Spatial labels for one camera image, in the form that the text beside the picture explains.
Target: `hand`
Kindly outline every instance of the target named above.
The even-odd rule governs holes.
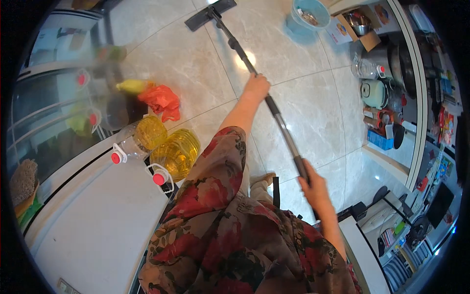
[[[267,81],[263,74],[259,73],[255,76],[254,73],[250,75],[250,79],[245,85],[243,94],[240,99],[246,99],[260,104],[267,96],[271,84]]]
[[[314,211],[318,213],[321,219],[323,218],[322,215],[335,215],[335,208],[329,199],[325,179],[315,172],[315,169],[306,159],[304,159],[304,166],[310,177],[311,186],[307,184],[307,181],[303,177],[299,176],[297,179],[308,203],[312,206]]]

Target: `floor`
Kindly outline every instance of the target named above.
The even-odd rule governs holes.
[[[370,204],[382,185],[397,195],[406,192],[361,152],[367,142],[359,80],[350,70],[350,47],[355,44],[336,45],[325,31],[302,38],[290,35],[284,25],[290,0],[237,3],[223,13],[223,21],[273,85],[270,94],[300,154],[326,178],[336,211],[359,201]],[[123,0],[110,14],[115,44],[128,50],[122,64],[125,77],[169,86],[180,97],[181,120],[168,121],[166,127],[169,132],[194,130],[203,147],[236,104],[249,76],[214,23],[196,32],[185,26],[184,21],[207,4],[207,0]],[[264,103],[248,140],[247,162],[252,175],[277,173],[281,209],[314,221],[290,153]]]

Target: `black strap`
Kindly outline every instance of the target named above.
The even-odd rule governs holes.
[[[277,208],[281,206],[281,197],[279,195],[279,177],[273,178],[273,205]]]

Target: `blue bucket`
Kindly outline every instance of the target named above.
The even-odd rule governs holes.
[[[304,20],[297,12],[300,8],[302,11],[310,12],[318,22],[318,25],[311,25]],[[309,33],[311,31],[319,31],[329,25],[331,17],[328,9],[318,0],[293,0],[290,14],[286,19],[286,26],[293,33]]]

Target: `shoe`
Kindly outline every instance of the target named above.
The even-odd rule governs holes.
[[[273,183],[273,178],[276,176],[276,173],[268,173],[262,176],[252,176],[250,177],[250,188],[261,181],[266,181],[267,185],[271,185]]]

